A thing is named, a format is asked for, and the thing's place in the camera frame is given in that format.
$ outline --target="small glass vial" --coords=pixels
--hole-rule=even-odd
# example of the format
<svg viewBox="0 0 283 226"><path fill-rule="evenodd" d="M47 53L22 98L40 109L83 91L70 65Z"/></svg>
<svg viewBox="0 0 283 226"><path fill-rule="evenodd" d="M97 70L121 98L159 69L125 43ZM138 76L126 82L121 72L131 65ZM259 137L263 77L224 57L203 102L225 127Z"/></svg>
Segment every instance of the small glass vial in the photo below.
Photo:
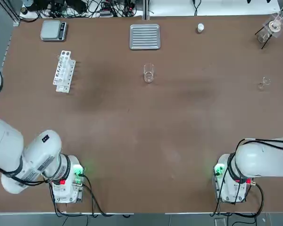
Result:
<svg viewBox="0 0 283 226"><path fill-rule="evenodd" d="M270 79L267 77L263 77L262 82L258 84L258 89L263 91L266 86L270 85Z"/></svg>
<svg viewBox="0 0 283 226"><path fill-rule="evenodd" d="M154 80L154 65L146 63L143 67L143 75L146 83L151 83Z"/></svg>
<svg viewBox="0 0 283 226"><path fill-rule="evenodd" d="M272 34L271 34L266 28L263 28L263 29L258 33L258 41L259 41L260 43L265 43L271 35L272 35Z"/></svg>

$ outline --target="black cable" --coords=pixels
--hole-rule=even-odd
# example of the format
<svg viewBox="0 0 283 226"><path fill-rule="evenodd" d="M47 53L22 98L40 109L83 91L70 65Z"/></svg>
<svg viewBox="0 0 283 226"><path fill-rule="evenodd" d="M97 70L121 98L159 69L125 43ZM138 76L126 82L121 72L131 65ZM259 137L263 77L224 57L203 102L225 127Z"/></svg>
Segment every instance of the black cable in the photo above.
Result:
<svg viewBox="0 0 283 226"><path fill-rule="evenodd" d="M269 144L269 143L266 143L266 142L263 142L263 141L259 141L259 140L249 140L249 141L245 142L243 145L246 145L246 144L249 144L249 143L259 143L259 144L270 146L270 147L273 147L273 148L276 148L276 149L280 149L280 150L283 149L283 147L272 145L272 144Z"/></svg>
<svg viewBox="0 0 283 226"><path fill-rule="evenodd" d="M0 173L7 174L8 172L6 172L5 170L0 168ZM44 180L44 181L26 181L26 180L19 179L16 176L13 176L11 178L13 180L15 180L15 181L17 181L17 182L19 182L19 183L21 183L23 185L27 185L27 186L37 186L37 185L40 185L40 184L48 182L47 180Z"/></svg>
<svg viewBox="0 0 283 226"><path fill-rule="evenodd" d="M33 20L25 20L24 17L20 17L20 20L23 21L23 22L26 22L26 23L35 22L37 19L39 19L39 18L35 18Z"/></svg>
<svg viewBox="0 0 283 226"><path fill-rule="evenodd" d="M88 178L86 175L84 175L84 174L83 174L83 175L80 175L80 176L86 178L86 180L87 180L87 182L88 182L88 184L89 184L89 188L90 188L90 190L92 190L92 187L91 187L91 183L90 183L89 178ZM98 215L94 215L93 194L91 195L91 205L92 205L92 216L93 216L94 218L96 218Z"/></svg>
<svg viewBox="0 0 283 226"><path fill-rule="evenodd" d="M258 185L256 183L256 186L261 193L261 204L260 204L260 208L258 209L258 211L254 215L245 215L245 214L242 214L242 213L234 213L235 215L238 215L238 216L244 217L244 218L256 218L257 216L260 215L260 213L262 212L263 206L264 206L264 193L263 193L263 190L260 187L260 185Z"/></svg>
<svg viewBox="0 0 283 226"><path fill-rule="evenodd" d="M239 186L238 186L238 190L237 190L237 194L236 194L236 198L235 198L235 202L234 202L234 205L236 205L236 202L237 202L237 198L238 198L238 194L239 194L239 191L240 191L240 185L241 183L239 183Z"/></svg>
<svg viewBox="0 0 283 226"><path fill-rule="evenodd" d="M56 215L60 218L62 216L59 216L60 215L63 215L63 216L66 216L66 217L80 217L80 216L85 216L86 214L66 214L66 213L62 213L57 205L56 205L56 201L55 201L55 196L54 196L54 193L53 193L53 190L52 190L52 185L51 183L49 183L49 191L50 191L50 196L51 196L51 200L52 200L52 203L53 203L53 206L54 206L54 209L55 209L55 213Z"/></svg>
<svg viewBox="0 0 283 226"><path fill-rule="evenodd" d="M201 0L200 0L199 4L198 4L197 6L195 5L195 0L193 0L193 5L194 5L194 7L195 7L194 16L197 16L197 13L198 13L198 7L200 6L200 4L201 4Z"/></svg>
<svg viewBox="0 0 283 226"><path fill-rule="evenodd" d="M64 220L62 226L64 226L64 224L66 223L67 220L68 220L68 217L66 217L66 219Z"/></svg>
<svg viewBox="0 0 283 226"><path fill-rule="evenodd" d="M83 184L83 187L86 188L87 191L88 191L88 192L91 194L91 196L93 197L94 202L95 202L95 205L98 207L98 209L99 209L99 211L100 211L100 213L101 213L102 216L104 216L104 217L111 217L111 216L113 216L113 215L111 215L111 214L106 214L106 213L104 213L104 212L102 211L102 209L100 208L99 203L98 203L98 201L96 200L96 198L95 198L95 196L94 196L92 190L91 190L88 186L86 186L86 185Z"/></svg>
<svg viewBox="0 0 283 226"><path fill-rule="evenodd" d="M258 139L258 138L256 138L256 140L258 140L258 141L266 141L266 142L283 143L283 140L267 140L267 139Z"/></svg>
<svg viewBox="0 0 283 226"><path fill-rule="evenodd" d="M249 185L249 188L244 196L244 201L246 201L246 197L248 196L249 192L250 192L250 189L251 189L251 185Z"/></svg>
<svg viewBox="0 0 283 226"><path fill-rule="evenodd" d="M241 142L243 142L244 140L245 140L245 139L242 139L242 140L240 140L240 141L238 142L238 144L237 144L237 146L236 146L236 151L237 151L239 145L241 144ZM226 175L226 173L227 173L227 171L228 171L228 168L229 168L228 166L229 166L229 164L228 164L227 167L226 167L226 170L225 170L225 173L224 173L222 182L221 182L221 187L220 187L220 190L219 190L219 196L218 196L218 199L217 199L216 208L215 208L213 214L210 214L211 217L213 217L213 216L216 215L216 212L217 212L217 209L218 209L218 206L219 206L219 202L220 202L222 187L223 187L223 184L224 184L224 182L225 182L225 175Z"/></svg>
<svg viewBox="0 0 283 226"><path fill-rule="evenodd" d="M241 223L241 224L247 224L247 225L253 225L256 223L256 226L257 226L257 217L254 218L254 222L242 222L242 221L236 221L232 224L232 226L234 226L235 224L238 224L238 223Z"/></svg>

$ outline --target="table surface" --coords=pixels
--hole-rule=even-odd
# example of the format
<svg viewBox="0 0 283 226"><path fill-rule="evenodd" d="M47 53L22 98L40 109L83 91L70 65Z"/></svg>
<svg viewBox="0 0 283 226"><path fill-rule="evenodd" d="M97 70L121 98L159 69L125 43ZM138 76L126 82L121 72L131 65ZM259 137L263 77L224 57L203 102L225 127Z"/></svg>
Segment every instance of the table surface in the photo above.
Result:
<svg viewBox="0 0 283 226"><path fill-rule="evenodd" d="M212 212L212 170L243 137L283 137L283 33L264 50L254 36L267 16L68 19L65 42L42 42L42 20L13 31L3 68L0 118L25 144L46 129L87 168L105 212ZM197 34L197 24L205 30ZM129 49L132 24L160 25L161 49ZM52 85L57 56L76 60L69 94ZM143 65L155 80L146 84ZM271 79L265 91L257 84ZM283 178L258 178L263 211L283 211ZM246 203L222 211L258 209ZM47 185L21 194L0 183L0 212L52 212ZM88 194L68 212L91 212Z"/></svg>
<svg viewBox="0 0 283 226"><path fill-rule="evenodd" d="M93 12L96 7L97 3L93 1L89 9ZM250 3L247 3L246 0L202 0L197 10L197 15L266 15L278 12L279 10L278 0L271 0L269 3L266 0L252 0ZM195 7L191 0L151 0L150 11L150 16L193 16ZM68 8L67 14L73 15L74 10ZM135 15L141 16L142 11L138 10ZM37 14L35 12L28 12L26 15L21 14L21 16L25 18L36 18ZM99 17L99 14L94 14L93 17Z"/></svg>

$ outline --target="cable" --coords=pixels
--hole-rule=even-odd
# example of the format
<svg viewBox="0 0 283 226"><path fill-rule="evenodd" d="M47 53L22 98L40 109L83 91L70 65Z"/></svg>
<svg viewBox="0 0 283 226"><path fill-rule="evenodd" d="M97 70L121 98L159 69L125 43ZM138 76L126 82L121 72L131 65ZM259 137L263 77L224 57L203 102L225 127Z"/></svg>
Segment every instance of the cable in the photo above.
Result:
<svg viewBox="0 0 283 226"><path fill-rule="evenodd" d="M238 144L237 144L237 146L236 146L236 151L237 151L237 149L238 149L238 147L239 147L239 145L241 144L241 142L243 142L245 139L242 139L242 140L240 140L239 142L238 142ZM225 176L226 176L226 173L227 173L227 171L228 171L228 167L229 166L229 164L227 165L227 167L226 167L226 170L225 170L225 173L224 173L224 176L223 176L223 179L222 179L222 182L221 182L221 187L220 187L220 190L219 190L219 196L218 196L218 199L217 199L217 205L216 205L216 208L215 208L215 210L214 210L214 212L213 212L213 214L210 214L210 216L211 217L213 217L213 216L215 216L216 215L216 212L217 212L217 209L218 209L218 206L219 206L219 202L220 202L220 197L221 197L221 191L222 191L222 187L223 187L223 184L224 184L224 182L225 182Z"/></svg>
<svg viewBox="0 0 283 226"><path fill-rule="evenodd" d="M66 217L66 219L64 220L62 226L64 226L64 224L66 223L67 220L68 220L68 217Z"/></svg>
<svg viewBox="0 0 283 226"><path fill-rule="evenodd" d="M200 6L200 4L201 4L201 0L200 0L199 4L198 4L197 6L195 5L195 0L193 0L193 5L194 5L194 7L195 7L194 16L197 16L197 13L198 13L198 7Z"/></svg>
<svg viewBox="0 0 283 226"><path fill-rule="evenodd" d="M111 215L111 214L106 214L106 213L104 213L104 212L102 211L102 209L100 208L99 203L98 203L98 201L96 200L96 198L95 198L95 196L94 196L92 190L91 190L88 186L86 186L86 185L83 184L83 187L86 188L87 191L88 191L88 192L91 194L91 196L93 197L94 202L95 202L95 205L98 207L98 209L99 209L99 211L100 211L100 213L101 213L102 216L104 216L104 217L111 217L111 216L113 216L113 215Z"/></svg>
<svg viewBox="0 0 283 226"><path fill-rule="evenodd" d="M238 186L238 190L237 190L237 194L236 194L236 198L235 198L234 205L236 205L236 202L237 202L238 194L239 194L239 191L240 191L240 185L241 185L241 183L239 183L239 186Z"/></svg>
<svg viewBox="0 0 283 226"><path fill-rule="evenodd" d="M8 172L6 172L5 170L1 169L0 168L0 173L2 174L8 174ZM23 184L23 185L27 185L27 186L37 186L37 185L40 185L40 184L43 184L43 183L47 183L48 181L47 180L44 180L44 181L26 181L26 180L22 180L22 179L19 179L17 178L16 176L13 176L11 177L13 180Z"/></svg>
<svg viewBox="0 0 283 226"><path fill-rule="evenodd" d="M89 188L90 188L90 190L92 190L92 187L91 187L91 183L90 183L89 178L88 178L87 176L85 176L85 175L83 175L83 177L87 179L88 184L89 184ZM96 218L98 215L94 215L93 194L91 195L91 205L92 205L92 216L93 216L94 218Z"/></svg>
<svg viewBox="0 0 283 226"><path fill-rule="evenodd" d="M260 208L258 209L258 211L254 215L245 215L245 214L242 214L242 213L234 213L235 215L238 215L238 216L244 217L244 218L255 218L255 217L260 215L260 213L262 212L263 206L264 206L264 193L263 193L263 190L260 187L260 185L258 185L256 183L255 186L259 189L259 191L261 193L261 204L260 204Z"/></svg>
<svg viewBox="0 0 283 226"><path fill-rule="evenodd" d="M63 215L63 216L66 216L66 217L80 217L80 216L85 216L86 214L66 214L66 213L62 213L58 208L57 208L57 205L56 205L56 201L55 201L55 196L54 196L54 193L53 193L53 190L52 190L52 185L51 183L49 183L49 191L50 191L50 196L51 196L51 200L52 200L52 203L53 203L53 206L54 206L54 209L55 209L55 213L56 213L56 216L57 217L62 217L60 215Z"/></svg>
<svg viewBox="0 0 283 226"><path fill-rule="evenodd" d="M256 223L257 226L257 217L254 217L254 222L242 222L242 221L236 221L232 224L232 226L234 226L235 224L241 223L241 224L247 224L247 225L253 225Z"/></svg>

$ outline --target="ridged metal tray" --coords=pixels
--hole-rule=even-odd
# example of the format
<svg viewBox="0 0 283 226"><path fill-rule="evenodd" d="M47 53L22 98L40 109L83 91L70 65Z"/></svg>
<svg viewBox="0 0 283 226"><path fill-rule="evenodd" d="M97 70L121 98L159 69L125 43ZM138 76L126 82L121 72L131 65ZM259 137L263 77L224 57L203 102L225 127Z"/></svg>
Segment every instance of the ridged metal tray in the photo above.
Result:
<svg viewBox="0 0 283 226"><path fill-rule="evenodd" d="M130 49L159 49L158 24L133 24L130 26Z"/></svg>

